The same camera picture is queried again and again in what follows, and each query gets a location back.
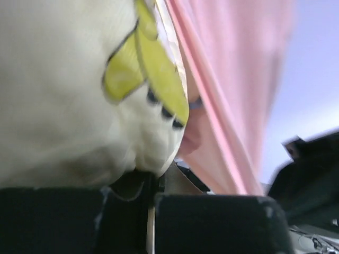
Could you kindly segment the cream yellow-edged pillow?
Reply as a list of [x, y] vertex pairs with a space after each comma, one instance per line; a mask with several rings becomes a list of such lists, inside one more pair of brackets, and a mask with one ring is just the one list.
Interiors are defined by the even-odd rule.
[[188, 115], [164, 1], [1, 1], [1, 187], [161, 176]]

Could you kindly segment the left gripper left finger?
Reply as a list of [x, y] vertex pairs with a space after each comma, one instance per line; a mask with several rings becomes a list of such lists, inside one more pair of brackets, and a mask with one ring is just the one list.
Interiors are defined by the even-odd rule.
[[1, 253], [145, 253], [150, 189], [1, 190]]

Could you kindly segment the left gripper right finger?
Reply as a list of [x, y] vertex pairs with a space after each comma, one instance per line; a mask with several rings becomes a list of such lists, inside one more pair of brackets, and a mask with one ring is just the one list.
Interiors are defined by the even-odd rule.
[[293, 253], [283, 210], [266, 196], [170, 195], [155, 202], [155, 253]]

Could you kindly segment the pink pillowcase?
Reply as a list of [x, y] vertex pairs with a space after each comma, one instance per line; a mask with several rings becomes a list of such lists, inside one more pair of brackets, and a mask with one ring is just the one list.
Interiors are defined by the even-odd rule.
[[265, 128], [293, 1], [167, 1], [191, 102], [179, 156], [216, 194], [262, 195]]

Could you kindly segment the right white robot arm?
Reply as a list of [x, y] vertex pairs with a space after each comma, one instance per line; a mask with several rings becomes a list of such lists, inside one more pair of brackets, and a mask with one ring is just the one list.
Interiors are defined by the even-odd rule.
[[338, 132], [283, 144], [292, 162], [283, 166], [268, 196], [290, 226], [310, 225], [338, 233]]

